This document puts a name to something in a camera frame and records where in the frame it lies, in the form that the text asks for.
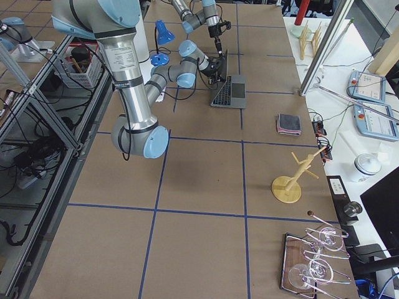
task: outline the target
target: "plastic crate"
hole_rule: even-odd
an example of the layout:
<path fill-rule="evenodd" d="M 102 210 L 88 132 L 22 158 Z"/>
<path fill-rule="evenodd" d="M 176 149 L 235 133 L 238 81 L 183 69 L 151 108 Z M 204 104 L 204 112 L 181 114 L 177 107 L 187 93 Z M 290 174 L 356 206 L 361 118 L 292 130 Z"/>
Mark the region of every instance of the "plastic crate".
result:
<path fill-rule="evenodd" d="M 94 88 L 95 83 L 100 75 L 100 68 L 101 68 L 101 61 L 97 58 L 97 56 L 91 54 L 91 62 L 90 65 L 87 67 L 87 70 L 80 74 L 76 73 L 72 68 L 71 61 L 68 60 L 70 57 L 70 53 L 72 49 L 75 47 L 81 47 L 79 44 L 70 44 L 68 48 L 65 50 L 65 54 L 62 58 L 57 59 L 55 62 L 55 66 L 57 70 L 55 74 L 61 77 L 63 83 L 69 88 L 82 88 L 76 82 L 79 82 L 85 88 Z M 87 44 L 93 51 L 95 51 L 98 55 L 99 49 L 97 44 Z"/>

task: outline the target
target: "metal cup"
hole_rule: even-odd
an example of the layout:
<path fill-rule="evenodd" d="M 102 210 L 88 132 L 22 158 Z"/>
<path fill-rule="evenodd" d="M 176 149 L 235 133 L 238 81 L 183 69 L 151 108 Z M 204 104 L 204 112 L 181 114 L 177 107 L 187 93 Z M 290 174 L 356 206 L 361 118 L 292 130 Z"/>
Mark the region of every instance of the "metal cup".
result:
<path fill-rule="evenodd" d="M 348 203 L 344 206 L 344 213 L 348 217 L 355 217 L 356 215 L 360 214 L 361 212 L 363 212 L 363 208 L 358 202 L 351 201 L 350 203 Z"/>

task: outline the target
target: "laptop keyboard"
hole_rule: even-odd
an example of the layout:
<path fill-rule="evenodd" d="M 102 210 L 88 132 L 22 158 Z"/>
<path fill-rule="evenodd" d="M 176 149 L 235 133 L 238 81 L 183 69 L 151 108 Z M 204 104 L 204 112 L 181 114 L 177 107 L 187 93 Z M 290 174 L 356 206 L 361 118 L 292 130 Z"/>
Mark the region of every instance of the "laptop keyboard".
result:
<path fill-rule="evenodd" d="M 226 84 L 220 90 L 216 98 L 213 100 L 213 105 L 226 105 L 231 104 L 231 76 L 227 76 Z"/>

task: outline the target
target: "white table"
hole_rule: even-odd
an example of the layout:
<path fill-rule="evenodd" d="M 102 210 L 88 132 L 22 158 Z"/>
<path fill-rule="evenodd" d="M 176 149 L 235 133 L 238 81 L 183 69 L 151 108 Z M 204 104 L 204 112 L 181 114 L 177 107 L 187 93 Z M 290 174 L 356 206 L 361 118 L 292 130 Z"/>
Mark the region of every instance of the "white table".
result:
<path fill-rule="evenodd" d="M 308 19 L 304 19 L 302 23 L 303 26 L 306 24 L 307 20 Z M 284 18 L 292 47 L 292 52 L 296 60 L 298 74 L 300 80 L 303 81 L 306 74 L 306 65 L 310 65 L 312 57 L 306 55 L 304 60 L 301 60 L 299 58 L 299 41 L 292 34 L 290 34 L 290 30 L 292 26 L 294 26 L 294 21 L 295 18 L 293 17 Z M 309 19 L 308 25 L 312 31 L 315 31 L 318 28 L 320 22 L 322 23 L 322 33 L 324 34 L 330 22 L 330 19 Z M 345 21 L 344 25 L 342 26 L 342 30 L 344 29 L 346 24 L 347 23 Z M 310 53 L 311 47 L 309 46 L 307 50 L 308 51 L 306 52 L 306 54 Z M 355 69 L 362 71 L 369 60 L 367 59 L 362 63 L 355 64 L 349 67 L 328 67 L 327 65 L 350 65 L 354 62 L 362 61 L 369 56 L 370 52 L 368 51 L 360 34 L 356 30 L 355 26 L 351 25 L 347 33 L 344 35 L 344 38 L 339 42 L 337 47 L 325 60 L 324 68 L 319 71 L 320 77 L 324 75 L 321 81 L 321 86 L 338 92 L 341 95 L 347 95 L 346 87 L 350 77 L 350 73 Z M 392 92 L 389 84 L 387 84 L 387 91 Z M 313 88 L 308 92 L 308 94 L 306 95 L 306 102 L 307 106 L 310 109 L 313 109 L 316 112 L 320 113 L 325 119 L 339 114 L 340 112 L 345 110 L 348 104 L 347 101 L 318 88 Z M 387 95 L 387 103 L 390 104 L 393 109 L 399 110 L 399 100 L 395 96 Z M 353 183 L 349 180 L 347 173 L 349 167 L 353 165 L 353 161 L 356 155 L 347 146 L 345 141 L 340 136 L 340 133 L 346 135 L 355 135 L 360 142 L 359 147 L 363 148 L 362 151 L 366 151 L 369 153 L 377 153 L 381 143 L 387 146 L 391 146 L 393 152 L 397 153 L 399 152 L 399 142 L 389 142 L 362 136 L 356 128 L 356 124 L 353 118 L 353 107 L 350 107 L 347 110 L 347 113 L 344 116 L 344 119 L 340 126 L 341 119 L 342 115 L 324 122 L 324 128 L 327 130 L 327 137 L 331 143 L 333 142 L 335 133 L 338 129 L 337 138 L 334 142 L 334 148 L 332 150 L 333 161 L 327 162 L 324 169 L 326 175 L 328 176 L 340 175 L 351 201 L 357 201 L 362 204 L 362 201 L 360 200 L 360 195 L 368 188 L 373 186 L 375 183 L 377 183 L 379 180 L 381 180 L 388 173 L 390 173 L 392 170 L 397 168 L 399 166 L 399 157 L 397 155 L 393 155 L 390 164 L 384 164 L 382 166 L 382 170 L 374 177 L 369 178 L 363 183 Z M 360 245 L 379 244 L 382 249 L 386 249 L 380 236 L 374 229 L 374 226 L 372 225 L 367 213 L 363 212 L 359 214 L 358 218 L 359 221 L 356 222 L 353 226 L 360 241 Z"/>

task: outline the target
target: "round wooden base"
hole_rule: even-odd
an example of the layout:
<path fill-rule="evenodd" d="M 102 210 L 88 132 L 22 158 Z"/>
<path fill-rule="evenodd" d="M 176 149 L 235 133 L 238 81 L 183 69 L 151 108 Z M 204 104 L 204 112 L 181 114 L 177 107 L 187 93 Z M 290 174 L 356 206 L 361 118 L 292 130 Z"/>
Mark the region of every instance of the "round wooden base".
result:
<path fill-rule="evenodd" d="M 286 191 L 285 187 L 287 186 L 290 177 L 288 176 L 279 176 L 272 183 L 272 192 L 273 195 L 282 202 L 286 204 L 292 204 L 297 202 L 300 199 L 300 195 L 302 191 L 300 190 L 300 186 L 298 183 L 295 183 L 290 191 Z"/>

